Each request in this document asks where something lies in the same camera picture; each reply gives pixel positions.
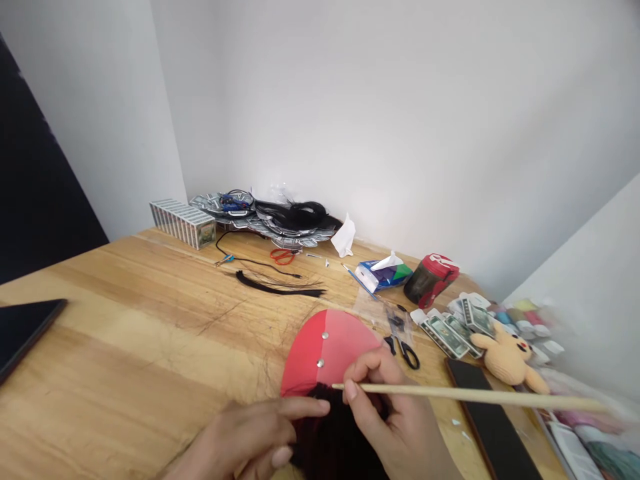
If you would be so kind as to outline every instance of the stacked boxes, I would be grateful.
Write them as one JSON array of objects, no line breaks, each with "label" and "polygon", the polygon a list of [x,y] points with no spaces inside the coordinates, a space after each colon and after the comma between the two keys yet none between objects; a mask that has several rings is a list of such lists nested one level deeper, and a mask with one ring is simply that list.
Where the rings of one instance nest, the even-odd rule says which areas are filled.
[{"label": "stacked boxes", "polygon": [[155,226],[196,250],[215,240],[215,219],[176,200],[149,202]]}]

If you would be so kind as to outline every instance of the phone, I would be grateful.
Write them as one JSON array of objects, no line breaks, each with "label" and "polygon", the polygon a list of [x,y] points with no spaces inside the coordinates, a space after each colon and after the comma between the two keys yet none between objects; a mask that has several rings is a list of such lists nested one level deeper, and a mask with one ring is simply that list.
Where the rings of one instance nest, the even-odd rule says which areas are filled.
[{"label": "phone", "polygon": [[[456,387],[492,390],[480,367],[445,359]],[[520,436],[500,405],[461,402],[495,480],[542,480]]]},{"label": "phone", "polygon": [[0,384],[67,304],[64,299],[0,307]]}]

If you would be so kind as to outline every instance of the chopstick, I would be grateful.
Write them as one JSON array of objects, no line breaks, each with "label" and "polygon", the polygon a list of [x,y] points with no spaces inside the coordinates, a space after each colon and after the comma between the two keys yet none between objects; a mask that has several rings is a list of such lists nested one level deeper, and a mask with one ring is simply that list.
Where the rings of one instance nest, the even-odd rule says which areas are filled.
[{"label": "chopstick", "polygon": [[[598,400],[559,395],[538,395],[537,393],[502,392],[494,390],[475,390],[444,387],[424,387],[422,385],[378,385],[360,383],[360,388],[368,393],[396,393],[402,395],[420,395],[451,400],[492,403],[494,405],[516,405],[519,407],[543,408],[549,410],[580,410],[598,413],[610,413]],[[336,390],[344,390],[344,383],[334,383]]]}]

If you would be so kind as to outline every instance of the black curtain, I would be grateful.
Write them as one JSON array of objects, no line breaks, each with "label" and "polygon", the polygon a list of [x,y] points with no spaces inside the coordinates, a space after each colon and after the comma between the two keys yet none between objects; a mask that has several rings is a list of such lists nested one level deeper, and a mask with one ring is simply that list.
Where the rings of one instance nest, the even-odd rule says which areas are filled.
[{"label": "black curtain", "polygon": [[0,35],[0,284],[108,242]]}]

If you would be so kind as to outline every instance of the crochet toy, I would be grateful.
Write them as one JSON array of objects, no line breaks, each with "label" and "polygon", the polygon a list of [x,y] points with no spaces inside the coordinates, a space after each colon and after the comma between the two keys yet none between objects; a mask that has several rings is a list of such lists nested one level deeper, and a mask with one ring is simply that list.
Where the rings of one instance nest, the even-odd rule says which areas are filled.
[{"label": "crochet toy", "polygon": [[481,333],[471,336],[474,345],[487,350],[485,365],[488,370],[507,385],[525,382],[534,392],[548,395],[547,383],[536,370],[526,364],[533,352],[530,344],[518,335],[506,332],[500,322],[494,322],[493,328],[495,340]]}]

